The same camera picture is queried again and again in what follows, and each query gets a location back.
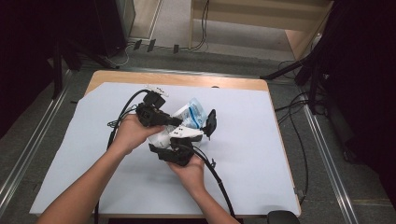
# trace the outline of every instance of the person's left hand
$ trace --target person's left hand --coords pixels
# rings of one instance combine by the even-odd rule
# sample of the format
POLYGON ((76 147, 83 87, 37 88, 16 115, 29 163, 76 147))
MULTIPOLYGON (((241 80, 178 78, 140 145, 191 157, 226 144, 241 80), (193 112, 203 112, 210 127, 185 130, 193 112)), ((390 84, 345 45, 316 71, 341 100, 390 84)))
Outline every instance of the person's left hand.
POLYGON ((146 139, 163 130, 163 126, 144 127, 137 115, 128 115, 120 123, 111 146, 122 150, 124 155, 128 155, 140 144, 144 143, 146 139))

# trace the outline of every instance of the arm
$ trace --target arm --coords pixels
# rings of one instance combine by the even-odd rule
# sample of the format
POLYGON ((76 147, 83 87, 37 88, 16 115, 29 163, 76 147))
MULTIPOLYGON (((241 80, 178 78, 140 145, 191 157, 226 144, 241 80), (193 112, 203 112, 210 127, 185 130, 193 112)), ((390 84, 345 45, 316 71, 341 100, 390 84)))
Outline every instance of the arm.
POLYGON ((239 223, 206 191, 204 162, 199 157, 194 155, 185 167, 170 162, 168 162, 168 165, 178 175, 184 188, 201 208, 209 224, 239 223))
POLYGON ((162 127, 143 127, 136 115, 120 124, 107 152, 78 180, 53 201, 37 221, 41 223, 86 223, 122 159, 158 133, 162 127))

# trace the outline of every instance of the white surface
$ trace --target white surface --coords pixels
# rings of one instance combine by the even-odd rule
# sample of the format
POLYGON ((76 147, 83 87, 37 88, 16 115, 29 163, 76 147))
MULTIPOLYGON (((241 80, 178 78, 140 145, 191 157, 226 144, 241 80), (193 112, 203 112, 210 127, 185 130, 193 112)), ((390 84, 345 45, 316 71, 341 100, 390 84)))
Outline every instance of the white surface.
MULTIPOLYGON (((196 97, 208 112, 217 111, 218 127, 201 149, 224 183, 237 215, 266 215, 289 210, 300 215, 290 169, 267 91, 242 91, 159 86, 168 92, 162 110, 173 113, 196 97)), ((64 141, 52 162, 32 206, 32 214, 45 208, 105 151, 111 129, 140 84, 104 83, 78 102, 64 141)), ((133 103, 142 101, 143 95, 133 103)), ((214 177, 205 170, 205 185, 227 211, 214 177)), ((149 151, 148 141, 122 161, 100 201, 101 214, 201 214, 166 163, 149 151)))

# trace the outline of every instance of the person's right hand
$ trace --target person's right hand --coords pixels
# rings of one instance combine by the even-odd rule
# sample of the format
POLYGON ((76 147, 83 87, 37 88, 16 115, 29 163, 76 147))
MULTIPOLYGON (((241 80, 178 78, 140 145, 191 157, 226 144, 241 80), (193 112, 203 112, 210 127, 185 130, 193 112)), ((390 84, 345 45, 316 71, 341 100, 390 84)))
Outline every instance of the person's right hand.
POLYGON ((190 162, 184 167, 168 162, 169 167, 177 174, 189 194, 205 190, 204 164, 204 161, 196 155, 192 156, 190 162))

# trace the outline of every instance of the power cord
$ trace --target power cord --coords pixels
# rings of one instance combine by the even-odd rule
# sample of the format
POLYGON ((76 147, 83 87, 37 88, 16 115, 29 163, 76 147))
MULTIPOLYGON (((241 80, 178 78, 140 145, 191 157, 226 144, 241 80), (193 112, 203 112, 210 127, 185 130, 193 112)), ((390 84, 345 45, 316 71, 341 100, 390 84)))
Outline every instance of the power cord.
POLYGON ((106 56, 106 60, 108 60, 110 63, 112 63, 112 64, 114 64, 114 65, 116 65, 116 66, 118 66, 118 67, 124 66, 125 64, 127 64, 127 63, 129 62, 129 54, 128 54, 127 49, 128 49, 129 47, 133 46, 133 45, 134 45, 134 43, 133 43, 132 45, 128 45, 128 46, 124 49, 125 55, 126 55, 126 57, 127 57, 125 63, 114 63, 113 61, 111 61, 110 59, 108 59, 107 56, 106 56))
POLYGON ((194 149, 192 149, 190 147, 186 147, 186 146, 183 146, 183 145, 177 145, 177 146, 186 148, 187 150, 191 150, 195 155, 197 155, 199 158, 201 158, 201 160, 203 160, 205 162, 205 165, 206 165, 207 169, 209 169, 210 173, 212 173, 212 175, 215 177, 216 181, 219 184, 219 188, 221 190, 221 193, 223 194, 225 202, 228 205, 228 209, 230 210, 230 215, 233 218, 236 218, 235 217, 235 213, 233 211, 233 205, 231 204, 231 201, 230 201, 230 198, 228 197, 227 191, 225 190, 224 185, 222 183, 222 180, 220 179, 218 173, 215 171, 214 165, 216 165, 216 163, 215 162, 210 163, 210 161, 207 159, 207 156, 205 155, 205 153, 201 149, 199 149, 198 147, 194 147, 194 148, 198 148, 198 150, 203 155, 200 152, 198 152, 197 150, 194 150, 194 149))

